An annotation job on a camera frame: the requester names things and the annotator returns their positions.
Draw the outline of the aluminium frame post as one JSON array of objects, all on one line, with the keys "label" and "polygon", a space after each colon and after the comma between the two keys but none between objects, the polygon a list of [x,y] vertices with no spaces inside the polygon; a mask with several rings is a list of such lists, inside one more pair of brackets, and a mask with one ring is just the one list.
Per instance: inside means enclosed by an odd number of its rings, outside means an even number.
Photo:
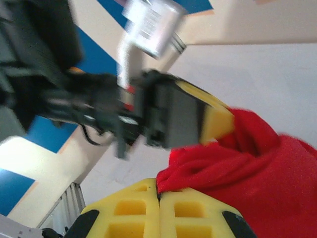
[{"label": "aluminium frame post", "polygon": [[187,45],[181,40],[181,38],[176,33],[173,34],[171,43],[180,54],[182,54],[187,48]]}]

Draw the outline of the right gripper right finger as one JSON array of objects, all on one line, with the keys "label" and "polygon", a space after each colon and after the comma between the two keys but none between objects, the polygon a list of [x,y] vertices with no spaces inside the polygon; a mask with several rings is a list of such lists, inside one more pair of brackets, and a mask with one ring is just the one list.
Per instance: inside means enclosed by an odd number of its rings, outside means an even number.
[{"label": "right gripper right finger", "polygon": [[159,222],[160,238],[257,238],[237,209],[192,188],[160,195]]}]

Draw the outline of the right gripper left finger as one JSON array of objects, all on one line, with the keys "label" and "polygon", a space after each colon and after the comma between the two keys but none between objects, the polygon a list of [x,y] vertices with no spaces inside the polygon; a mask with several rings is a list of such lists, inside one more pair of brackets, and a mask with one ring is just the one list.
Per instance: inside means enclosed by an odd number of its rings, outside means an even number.
[{"label": "right gripper left finger", "polygon": [[143,179],[86,206],[64,238],[159,238],[155,178]]}]

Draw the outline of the red t-shirt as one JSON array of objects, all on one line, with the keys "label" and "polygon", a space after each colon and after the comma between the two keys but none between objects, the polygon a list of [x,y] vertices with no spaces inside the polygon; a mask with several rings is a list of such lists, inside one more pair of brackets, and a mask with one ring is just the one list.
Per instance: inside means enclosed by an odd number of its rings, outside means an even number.
[{"label": "red t-shirt", "polygon": [[232,133],[172,149],[158,192],[193,188],[236,208],[258,238],[317,238],[317,149],[230,108]]}]

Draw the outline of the aluminium side rail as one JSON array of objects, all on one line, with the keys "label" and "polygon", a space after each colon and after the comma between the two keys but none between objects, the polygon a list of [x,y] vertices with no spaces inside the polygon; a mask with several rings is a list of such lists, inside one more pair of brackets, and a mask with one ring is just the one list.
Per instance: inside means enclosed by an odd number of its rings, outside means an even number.
[{"label": "aluminium side rail", "polygon": [[71,183],[37,228],[50,228],[64,236],[84,208],[85,202],[80,185]]}]

